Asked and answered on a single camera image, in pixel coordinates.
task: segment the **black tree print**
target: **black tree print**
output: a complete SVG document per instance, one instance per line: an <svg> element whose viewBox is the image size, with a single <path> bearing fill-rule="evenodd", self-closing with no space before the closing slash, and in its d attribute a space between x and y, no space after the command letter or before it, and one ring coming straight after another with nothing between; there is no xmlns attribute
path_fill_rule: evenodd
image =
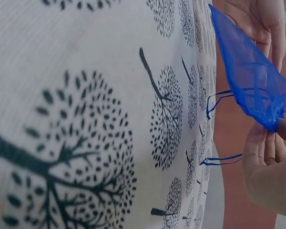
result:
<svg viewBox="0 0 286 229"><path fill-rule="evenodd" d="M209 56L212 57L212 45L211 45L211 37L210 37L210 31L207 31L207 43L208 43L208 51Z"/></svg>
<svg viewBox="0 0 286 229"><path fill-rule="evenodd" d="M212 42L212 58L215 59L215 55L216 55L216 40L214 38L214 36L210 37L211 42Z"/></svg>
<svg viewBox="0 0 286 229"><path fill-rule="evenodd" d="M181 180L174 178L167 196L165 210L153 208L151 214L163 216L162 229L175 229L178 224L181 209Z"/></svg>
<svg viewBox="0 0 286 229"><path fill-rule="evenodd" d="M121 101L100 73L85 71L66 72L64 86L44 90L42 98L35 111L46 125L24 128L35 149L0 136L0 158L18 167L11 177L21 190L7 201L25 212L4 214L3 221L14 228L123 228L137 179Z"/></svg>
<svg viewBox="0 0 286 229"><path fill-rule="evenodd" d="M157 30L163 37L170 38L175 27L174 0L147 0L147 5L154 14Z"/></svg>
<svg viewBox="0 0 286 229"><path fill-rule="evenodd" d="M206 152L205 158L210 158L212 156L210 149ZM208 181L210 178L211 167L204 165L204 180Z"/></svg>
<svg viewBox="0 0 286 229"><path fill-rule="evenodd" d="M188 153L186 151L185 155L187 161L185 194L188 197L194 188L194 182L196 179L196 172L198 166L197 163L198 153L197 153L196 141L193 142L190 152Z"/></svg>
<svg viewBox="0 0 286 229"><path fill-rule="evenodd" d="M207 55L208 54L208 42L207 42L207 35L206 35L206 30L205 30L205 23L202 23L202 37L204 38L204 54Z"/></svg>
<svg viewBox="0 0 286 229"><path fill-rule="evenodd" d="M104 7L111 7L115 2L120 3L121 0L41 0L46 6L58 5L61 10L67 6L72 5L77 9L88 9L91 12L103 9Z"/></svg>
<svg viewBox="0 0 286 229"><path fill-rule="evenodd" d="M196 180L197 184L199 185L198 193L197 193L197 204L199 204L200 197L202 195L202 186L203 186L203 173L201 172L201 179Z"/></svg>
<svg viewBox="0 0 286 229"><path fill-rule="evenodd" d="M207 98L210 93L209 75L202 65L198 68L199 74L199 106L203 112L206 110Z"/></svg>
<svg viewBox="0 0 286 229"><path fill-rule="evenodd" d="M202 28L199 14L194 10L194 26L195 26L195 39L197 43L198 51L201 53L203 50L203 40L202 40Z"/></svg>
<svg viewBox="0 0 286 229"><path fill-rule="evenodd" d="M183 216L182 219L184 220L184 227L183 229L190 229L191 220L194 214L194 197L192 198L189 209L187 211L186 216Z"/></svg>
<svg viewBox="0 0 286 229"><path fill-rule="evenodd" d="M187 44L193 48L194 45L194 23L189 0L179 0L179 15L182 31Z"/></svg>
<svg viewBox="0 0 286 229"><path fill-rule="evenodd" d="M199 125L199 131L201 135L199 151L198 151L198 164L200 164L204 160L205 153L205 145L210 141L211 130L210 130L210 122L205 121L203 128Z"/></svg>
<svg viewBox="0 0 286 229"><path fill-rule="evenodd" d="M196 218L194 219L195 229L200 229L203 218L204 218L204 209L202 205L199 205L196 213Z"/></svg>
<svg viewBox="0 0 286 229"><path fill-rule="evenodd" d="M181 137L183 100L180 87L171 66L161 70L157 83L140 49L141 61L155 91L150 133L155 167L168 169L175 159Z"/></svg>
<svg viewBox="0 0 286 229"><path fill-rule="evenodd" d="M211 95L213 95L214 94L214 83L213 83L213 72L212 72L211 66L210 67L208 65L206 66L206 74L207 74L208 78L210 79L210 82L209 82L209 84L210 84L210 93L211 93Z"/></svg>
<svg viewBox="0 0 286 229"><path fill-rule="evenodd" d="M183 57L181 57L182 65L184 67L184 71L189 80L189 88L188 88L188 99L189 99L189 107L188 107L188 124L192 129L196 123L197 119L197 72L195 66L192 65L190 73L188 72L186 65L184 63Z"/></svg>
<svg viewBox="0 0 286 229"><path fill-rule="evenodd" d="M213 73L213 84L214 84L214 88L216 88L216 65L212 66L212 73Z"/></svg>

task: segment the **drawstring bag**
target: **drawstring bag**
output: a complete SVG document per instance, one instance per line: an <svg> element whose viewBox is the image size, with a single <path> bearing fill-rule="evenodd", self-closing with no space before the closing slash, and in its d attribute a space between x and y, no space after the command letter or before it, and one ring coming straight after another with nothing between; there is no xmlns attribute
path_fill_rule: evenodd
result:
<svg viewBox="0 0 286 229"><path fill-rule="evenodd" d="M286 78L240 28L215 7L210 4L209 7L230 90L212 95L221 97L211 108L209 100L212 96L207 99L207 118L210 119L209 113L223 98L234 97L247 116L253 117L268 131L276 132L279 118L284 118L286 112ZM200 164L221 165L213 161L227 161L241 155L206 158Z"/></svg>

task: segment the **tree branch print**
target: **tree branch print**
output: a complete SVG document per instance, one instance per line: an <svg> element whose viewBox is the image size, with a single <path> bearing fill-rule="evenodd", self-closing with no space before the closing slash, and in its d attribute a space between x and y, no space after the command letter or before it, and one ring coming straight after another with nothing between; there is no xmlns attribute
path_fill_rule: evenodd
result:
<svg viewBox="0 0 286 229"><path fill-rule="evenodd" d="M191 220L194 214L194 197L191 199L189 209L186 216L183 216L182 219L185 220L183 229L189 229L191 225Z"/></svg>
<svg viewBox="0 0 286 229"><path fill-rule="evenodd" d="M190 74L186 68L186 65L184 63L183 57L181 56L182 65L184 67L184 71L186 73L186 76L189 80L189 87L188 87L188 99L189 99L189 107L188 107L188 124L190 129L193 128L193 126L196 123L197 119L197 72L195 69L195 66L192 65Z"/></svg>
<svg viewBox="0 0 286 229"><path fill-rule="evenodd" d="M155 167L161 167L164 171L171 166L180 143L183 100L171 66L165 66L161 70L160 79L156 83L142 48L140 48L140 58L155 91L150 129L152 156L156 161Z"/></svg>
<svg viewBox="0 0 286 229"><path fill-rule="evenodd" d="M175 28L175 1L174 0L147 0L147 6L154 14L157 31L163 37L170 38Z"/></svg>
<svg viewBox="0 0 286 229"><path fill-rule="evenodd" d="M195 229L200 229L203 218L204 218L204 210L202 205L199 205L196 213L196 218L194 219Z"/></svg>
<svg viewBox="0 0 286 229"><path fill-rule="evenodd" d="M68 5L73 5L78 10L86 8L87 10L94 12L101 10L104 7L111 8L113 2L120 3L121 0L41 0L45 6L59 5L61 10L66 9Z"/></svg>
<svg viewBox="0 0 286 229"><path fill-rule="evenodd" d="M193 188L194 188L194 182L196 179L196 171L197 171L197 146L196 141L193 141L190 153L188 154L187 151L185 152L186 155L186 161L187 161L187 171L186 171L186 196L188 197Z"/></svg>
<svg viewBox="0 0 286 229"><path fill-rule="evenodd" d="M0 158L18 167L11 177L19 192L8 194L7 201L22 209L5 213L3 221L14 228L123 228L137 179L121 101L96 71L75 77L66 72L64 86L46 89L42 97L35 111L46 128L24 128L34 150L0 136Z"/></svg>
<svg viewBox="0 0 286 229"><path fill-rule="evenodd" d="M182 31L187 44L193 48L194 45L194 23L189 0L179 0L179 15Z"/></svg>
<svg viewBox="0 0 286 229"><path fill-rule="evenodd" d="M151 214L163 216L162 229L176 229L181 209L181 179L174 178L167 196L165 210L153 208Z"/></svg>

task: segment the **blue string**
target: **blue string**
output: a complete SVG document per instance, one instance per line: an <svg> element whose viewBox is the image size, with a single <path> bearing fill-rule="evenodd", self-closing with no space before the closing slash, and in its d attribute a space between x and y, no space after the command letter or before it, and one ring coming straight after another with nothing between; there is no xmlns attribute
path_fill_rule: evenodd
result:
<svg viewBox="0 0 286 229"><path fill-rule="evenodd" d="M226 162L226 163L219 163L219 164L216 164L216 163L208 163L206 161L226 161L226 160L231 160L231 159L235 159L235 158L238 158L240 156L242 156L243 154L237 154L237 155L234 155L234 156L229 156L229 157L224 157L224 158L219 158L219 157L209 157L209 158L206 158L205 160L203 160L199 165L206 165L206 166L221 166L221 165L229 165L229 164L233 164L233 163L236 163L238 161L241 160L238 159L236 161L233 161L233 162Z"/></svg>
<svg viewBox="0 0 286 229"><path fill-rule="evenodd" d="M243 90L244 92L247 92L247 91L252 91L252 90L254 90L254 89L255 89L255 88L253 88L253 87L248 87L248 88L243 88L242 90ZM260 88L260 87L258 87L257 89L258 89L258 90L261 90L261 91L264 91L264 92L267 91L266 89L263 89L263 88ZM211 108L211 110L209 110L210 98L213 97L213 96L216 96L216 95L228 94L228 93L232 93L232 91L231 91L231 90L226 90L226 91L223 91L223 92L218 92L218 93L213 94L213 95L211 95L211 96L208 97L207 102L206 102L206 117L207 117L208 120L211 119L211 117L210 117L210 112L212 112L213 110L215 110L215 107L219 104L219 102L220 102L223 98L234 97L234 95L233 95L233 94L229 94L229 95L221 96L221 97L217 100L217 102L215 103L215 105ZM259 98L265 99L265 100L270 99L270 98L268 98L268 97L260 96L260 95L257 96L257 95L255 95L255 94L246 94L246 96L248 96L248 97L254 97L254 98L259 97Z"/></svg>

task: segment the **textured fabric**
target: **textured fabric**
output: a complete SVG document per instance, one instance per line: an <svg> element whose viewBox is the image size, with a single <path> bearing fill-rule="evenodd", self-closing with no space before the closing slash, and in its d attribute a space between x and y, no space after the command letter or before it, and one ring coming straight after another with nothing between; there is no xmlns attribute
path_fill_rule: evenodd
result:
<svg viewBox="0 0 286 229"><path fill-rule="evenodd" d="M0 0L0 229L201 228L207 4Z"/></svg>

